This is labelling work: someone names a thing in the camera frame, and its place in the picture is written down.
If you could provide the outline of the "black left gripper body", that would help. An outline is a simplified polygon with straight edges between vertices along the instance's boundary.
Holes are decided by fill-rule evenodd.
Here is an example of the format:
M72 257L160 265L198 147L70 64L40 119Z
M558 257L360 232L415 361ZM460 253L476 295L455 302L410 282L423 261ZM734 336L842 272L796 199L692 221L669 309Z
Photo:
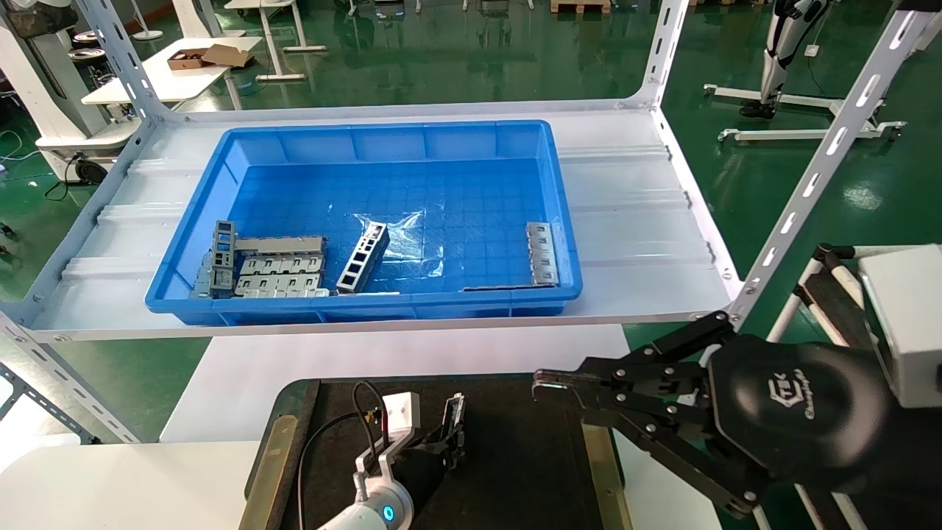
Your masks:
M409 493L414 517L434 496L452 467L452 449L447 444L418 444L401 452L401 486Z

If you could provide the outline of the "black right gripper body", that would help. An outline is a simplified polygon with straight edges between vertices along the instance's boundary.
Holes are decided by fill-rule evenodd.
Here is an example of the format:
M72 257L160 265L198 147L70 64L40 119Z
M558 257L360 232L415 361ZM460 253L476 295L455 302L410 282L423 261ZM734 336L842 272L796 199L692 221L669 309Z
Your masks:
M743 477L734 506L770 485L857 499L891 529L940 527L940 409L904 407L875 353L730 339L709 358L718 437Z

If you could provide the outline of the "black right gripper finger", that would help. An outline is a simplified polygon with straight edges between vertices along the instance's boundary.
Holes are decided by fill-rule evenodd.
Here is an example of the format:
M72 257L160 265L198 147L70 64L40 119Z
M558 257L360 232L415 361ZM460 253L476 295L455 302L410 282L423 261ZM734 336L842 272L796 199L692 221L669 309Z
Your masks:
M698 356L734 336L729 315L717 310L622 358L585 358L575 370L536 370L533 398L583 410L621 405L653 411L656 398L703 395L709 373Z
M656 462L735 517L751 515L771 481L755 469L713 459L654 417L640 412L583 411L585 425L612 428Z

